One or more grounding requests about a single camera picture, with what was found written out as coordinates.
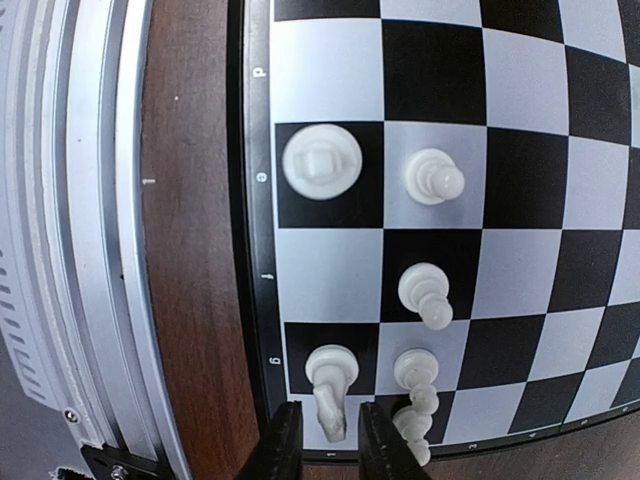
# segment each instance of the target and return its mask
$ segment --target wooden table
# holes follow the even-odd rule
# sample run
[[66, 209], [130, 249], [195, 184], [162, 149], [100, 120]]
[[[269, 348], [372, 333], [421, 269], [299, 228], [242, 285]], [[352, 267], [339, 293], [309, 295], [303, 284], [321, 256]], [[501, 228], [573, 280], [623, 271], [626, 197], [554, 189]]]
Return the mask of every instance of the wooden table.
[[[156, 179], [143, 192], [154, 315], [193, 476], [227, 479], [258, 439], [231, 248], [227, 2], [154, 4], [142, 129], [143, 178]], [[634, 415], [428, 470], [436, 480], [631, 480], [640, 478], [639, 440]], [[355, 469], [329, 468], [307, 468], [305, 478], [357, 478]]]

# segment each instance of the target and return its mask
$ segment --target black bracket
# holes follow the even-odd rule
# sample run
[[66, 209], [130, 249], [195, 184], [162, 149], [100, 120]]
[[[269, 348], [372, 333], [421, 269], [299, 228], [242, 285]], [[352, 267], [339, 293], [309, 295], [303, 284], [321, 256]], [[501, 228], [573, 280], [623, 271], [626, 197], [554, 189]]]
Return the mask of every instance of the black bracket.
[[117, 448], [85, 445], [80, 452], [96, 480], [175, 480], [167, 465]]
[[236, 480], [302, 478], [302, 404], [286, 402], [271, 419]]

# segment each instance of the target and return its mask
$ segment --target white square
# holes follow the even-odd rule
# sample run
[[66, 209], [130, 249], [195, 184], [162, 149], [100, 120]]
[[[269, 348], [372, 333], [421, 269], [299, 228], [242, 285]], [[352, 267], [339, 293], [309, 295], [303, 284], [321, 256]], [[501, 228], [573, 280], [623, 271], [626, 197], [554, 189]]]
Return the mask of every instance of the white square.
[[630, 361], [587, 370], [565, 422], [574, 422], [609, 411]]
[[640, 148], [640, 68], [631, 69], [631, 146]]
[[609, 305], [640, 302], [640, 230], [622, 234]]
[[617, 0], [559, 0], [564, 43], [627, 61]]
[[529, 381], [582, 372], [598, 336], [604, 308], [547, 315]]
[[482, 26], [479, 0], [381, 0], [382, 18]]
[[302, 403], [302, 418], [304, 419], [304, 431], [302, 438], [302, 448], [305, 450], [358, 450], [358, 415], [360, 414], [360, 404], [373, 402], [373, 396], [347, 395], [344, 402], [345, 420], [347, 423], [346, 438], [342, 442], [330, 443], [327, 440], [322, 426], [318, 422], [318, 407], [313, 395], [289, 395], [291, 402]]
[[382, 230], [280, 229], [276, 263], [283, 321], [380, 321]]
[[384, 120], [379, 19], [271, 24], [275, 123]]
[[468, 333], [468, 320], [456, 320], [440, 331], [429, 330], [422, 322], [380, 324], [376, 395], [408, 393], [396, 383], [393, 366], [400, 355], [414, 348], [428, 350], [438, 359], [440, 371], [433, 384], [438, 391], [455, 390]]
[[488, 125], [567, 135], [564, 45], [490, 29], [483, 35]]
[[471, 318], [543, 314], [561, 230], [484, 230]]
[[564, 224], [567, 230], [620, 230], [629, 147], [570, 137]]
[[[385, 122], [384, 226], [386, 228], [482, 228], [487, 129], [441, 123]], [[407, 193], [404, 169], [414, 153], [437, 148], [465, 176], [465, 191], [455, 200], [422, 205]]]
[[506, 437], [525, 385], [515, 383], [457, 391], [443, 445]]

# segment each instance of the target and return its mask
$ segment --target white pawn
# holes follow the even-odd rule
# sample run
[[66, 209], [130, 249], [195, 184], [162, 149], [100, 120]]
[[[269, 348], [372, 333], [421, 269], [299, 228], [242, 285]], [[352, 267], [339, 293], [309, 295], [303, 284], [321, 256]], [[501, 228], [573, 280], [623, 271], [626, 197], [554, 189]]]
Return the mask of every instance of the white pawn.
[[398, 296], [404, 307], [418, 313], [432, 330], [442, 330], [453, 320], [449, 304], [449, 279], [431, 263], [417, 263], [400, 277]]
[[347, 427], [344, 401], [359, 373], [356, 356], [340, 345], [325, 345], [309, 355], [305, 373], [313, 384], [318, 422], [327, 440], [331, 443], [343, 441]]
[[440, 406], [438, 392], [432, 385], [439, 369], [438, 360], [427, 350], [408, 350], [396, 359], [394, 378], [399, 386], [409, 390], [412, 407], [419, 415], [433, 415]]
[[418, 414], [412, 406], [404, 407], [393, 416], [393, 424], [407, 442], [420, 466], [424, 467], [429, 463], [431, 450], [424, 436], [433, 425], [431, 416]]
[[453, 159], [435, 148], [420, 150], [409, 158], [404, 181], [411, 198], [425, 205], [458, 198], [465, 185]]

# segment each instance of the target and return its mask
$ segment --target board number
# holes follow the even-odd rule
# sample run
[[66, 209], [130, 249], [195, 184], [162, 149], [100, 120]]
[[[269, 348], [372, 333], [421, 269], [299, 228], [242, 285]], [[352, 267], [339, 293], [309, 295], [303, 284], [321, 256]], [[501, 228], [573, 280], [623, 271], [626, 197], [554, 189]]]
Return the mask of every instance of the board number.
[[253, 75], [253, 78], [265, 78], [267, 76], [267, 72], [265, 72], [262, 67], [254, 68], [251, 74]]

